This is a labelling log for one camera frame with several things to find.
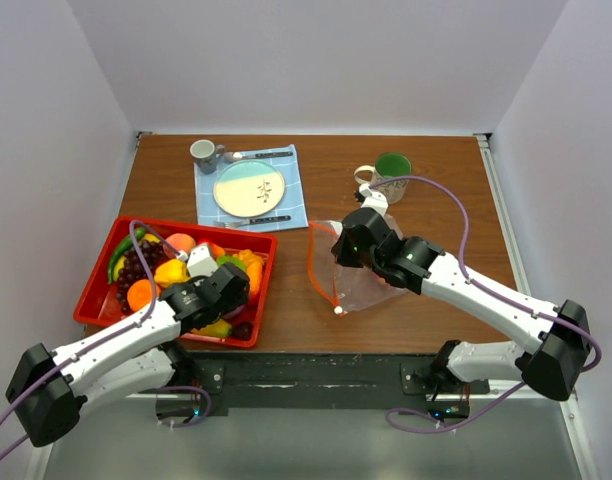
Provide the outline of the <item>purple onion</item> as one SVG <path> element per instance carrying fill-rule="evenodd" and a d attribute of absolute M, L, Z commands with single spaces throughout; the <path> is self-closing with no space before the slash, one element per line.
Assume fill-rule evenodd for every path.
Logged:
<path fill-rule="evenodd" d="M 230 321 L 232 319 L 235 319 L 236 317 L 238 317 L 243 311 L 245 310 L 245 306 L 239 306 L 236 309 L 224 314 L 222 316 L 222 319 L 226 320 L 226 321 Z"/>

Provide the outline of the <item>dark red fig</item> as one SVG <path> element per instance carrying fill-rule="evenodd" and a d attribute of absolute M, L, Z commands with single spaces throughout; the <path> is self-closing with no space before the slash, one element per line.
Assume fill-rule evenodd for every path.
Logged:
<path fill-rule="evenodd" d="M 237 340 L 248 341 L 253 332 L 253 325 L 250 322 L 241 322 L 231 330 L 231 337 Z"/>

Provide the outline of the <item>cream and blue plate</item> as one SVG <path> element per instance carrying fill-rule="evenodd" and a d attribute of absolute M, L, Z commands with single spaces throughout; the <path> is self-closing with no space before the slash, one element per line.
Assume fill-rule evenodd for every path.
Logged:
<path fill-rule="evenodd" d="M 235 162 L 226 167 L 213 186 L 216 204 L 238 218 L 257 217 L 277 207 L 285 193 L 283 175 L 261 160 Z"/>

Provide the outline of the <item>green floral mug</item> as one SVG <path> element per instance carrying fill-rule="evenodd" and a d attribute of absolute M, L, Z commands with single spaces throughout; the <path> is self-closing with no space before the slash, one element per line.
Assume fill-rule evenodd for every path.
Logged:
<path fill-rule="evenodd" d="M 410 160 L 401 153 L 389 152 L 380 155 L 373 166 L 362 165 L 355 169 L 354 179 L 359 184 L 375 184 L 386 179 L 412 174 Z M 408 186 L 407 180 L 397 180 L 377 187 L 390 205 L 399 202 Z"/>

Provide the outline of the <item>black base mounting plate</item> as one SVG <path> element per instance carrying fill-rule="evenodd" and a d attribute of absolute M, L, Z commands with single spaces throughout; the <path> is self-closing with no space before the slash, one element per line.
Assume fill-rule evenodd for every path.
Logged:
<path fill-rule="evenodd" d="M 214 416 L 232 409 L 447 409 L 463 418 L 485 381 L 438 385 L 430 355 L 376 353 L 190 352 L 178 357 L 174 392 L 159 399 L 157 413 L 188 420 L 195 407 Z"/>

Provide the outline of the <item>small grey mug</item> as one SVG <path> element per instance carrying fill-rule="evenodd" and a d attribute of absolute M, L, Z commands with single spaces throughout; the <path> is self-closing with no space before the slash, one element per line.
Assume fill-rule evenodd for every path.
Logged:
<path fill-rule="evenodd" d="M 206 175 L 217 170 L 217 165 L 223 157 L 226 149 L 221 144 L 214 144 L 207 139 L 197 140 L 189 148 L 190 155 L 200 172 Z"/>

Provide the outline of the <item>peach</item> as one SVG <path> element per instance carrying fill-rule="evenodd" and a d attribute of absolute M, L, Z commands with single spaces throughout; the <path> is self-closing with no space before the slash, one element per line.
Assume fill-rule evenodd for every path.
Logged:
<path fill-rule="evenodd" d="M 176 252 L 184 252 L 189 254 L 195 247 L 194 238 L 185 233 L 174 233 L 165 238 L 167 244 L 164 246 L 164 253 L 169 258 L 175 258 Z"/>

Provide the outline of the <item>green chili pepper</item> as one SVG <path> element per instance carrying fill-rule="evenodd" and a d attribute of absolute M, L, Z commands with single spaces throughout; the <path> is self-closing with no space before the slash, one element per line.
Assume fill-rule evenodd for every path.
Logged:
<path fill-rule="evenodd" d="M 133 234 L 126 235 L 115 247 L 107 264 L 107 280 L 108 284 L 114 282 L 114 269 L 120 257 L 133 246 L 133 239 L 141 241 L 146 235 L 147 230 L 144 227 L 138 227 L 133 231 Z"/>

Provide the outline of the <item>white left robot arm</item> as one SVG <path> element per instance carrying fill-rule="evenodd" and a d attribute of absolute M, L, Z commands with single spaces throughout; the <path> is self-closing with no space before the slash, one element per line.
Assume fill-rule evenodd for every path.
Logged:
<path fill-rule="evenodd" d="M 182 392 L 192 361 L 176 339 L 210 325 L 248 301 L 250 280 L 226 263 L 162 291 L 156 302 L 72 344 L 36 344 L 22 355 L 5 396 L 35 447 L 70 432 L 99 407 L 133 393 Z"/>

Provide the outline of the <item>clear zip top bag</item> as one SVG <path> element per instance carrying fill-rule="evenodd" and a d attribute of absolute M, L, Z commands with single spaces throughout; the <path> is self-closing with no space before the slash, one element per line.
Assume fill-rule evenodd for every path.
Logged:
<path fill-rule="evenodd" d="M 331 303 L 336 315 L 362 311 L 408 293 L 407 290 L 388 285 L 368 268 L 338 265 L 331 249 L 340 238 L 341 231 L 339 221 L 309 222 L 309 279 L 315 290 Z"/>

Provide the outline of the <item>green starfruit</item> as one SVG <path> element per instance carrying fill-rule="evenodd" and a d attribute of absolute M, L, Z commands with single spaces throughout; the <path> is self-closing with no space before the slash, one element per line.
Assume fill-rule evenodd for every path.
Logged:
<path fill-rule="evenodd" d="M 234 255 L 221 255 L 216 259 L 216 263 L 218 266 L 222 266 L 225 264 L 231 264 L 239 268 L 243 272 L 245 272 L 247 269 L 246 264 L 241 259 L 239 259 L 237 256 L 234 256 Z"/>

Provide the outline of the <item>dark purple grape bunch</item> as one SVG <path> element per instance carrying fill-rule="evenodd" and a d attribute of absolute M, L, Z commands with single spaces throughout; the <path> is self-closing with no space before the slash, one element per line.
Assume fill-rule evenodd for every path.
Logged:
<path fill-rule="evenodd" d="M 148 274 L 154 276 L 155 269 L 164 259 L 163 245 L 156 241 L 153 236 L 147 235 L 140 241 L 139 246 L 146 261 L 146 266 L 143 266 L 135 248 L 131 247 L 123 254 L 126 257 L 126 262 L 124 268 L 120 271 L 118 280 L 114 282 L 117 286 L 115 297 L 124 315 L 134 313 L 128 308 L 126 301 L 126 293 L 129 287 L 140 279 L 148 279 Z"/>

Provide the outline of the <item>red apple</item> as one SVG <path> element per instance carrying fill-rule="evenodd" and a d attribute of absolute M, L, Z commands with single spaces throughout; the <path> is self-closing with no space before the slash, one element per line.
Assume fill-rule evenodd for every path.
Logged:
<path fill-rule="evenodd" d="M 208 239 L 200 239 L 198 241 L 198 246 L 206 246 L 209 249 L 211 257 L 214 260 L 217 260 L 218 258 L 226 255 L 226 250 L 223 247 L 217 245 L 216 243 Z"/>

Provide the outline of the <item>yellow bell pepper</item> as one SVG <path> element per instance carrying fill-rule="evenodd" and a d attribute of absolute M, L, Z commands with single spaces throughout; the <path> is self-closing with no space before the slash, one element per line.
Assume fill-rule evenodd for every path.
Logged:
<path fill-rule="evenodd" d="M 173 284 L 185 283 L 189 279 L 186 263 L 178 259 L 170 259 L 155 269 L 155 283 L 162 289 L 169 288 Z"/>

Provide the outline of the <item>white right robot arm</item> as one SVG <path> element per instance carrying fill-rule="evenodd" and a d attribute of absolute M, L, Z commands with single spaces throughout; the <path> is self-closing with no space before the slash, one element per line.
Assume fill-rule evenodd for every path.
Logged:
<path fill-rule="evenodd" d="M 342 267 L 365 267 L 391 287 L 451 304 L 506 336 L 495 343 L 446 342 L 426 375 L 438 390 L 517 380 L 551 400 L 571 396 L 592 348 L 579 303 L 554 305 L 492 281 L 438 245 L 400 236 L 368 207 L 342 220 L 331 252 Z"/>

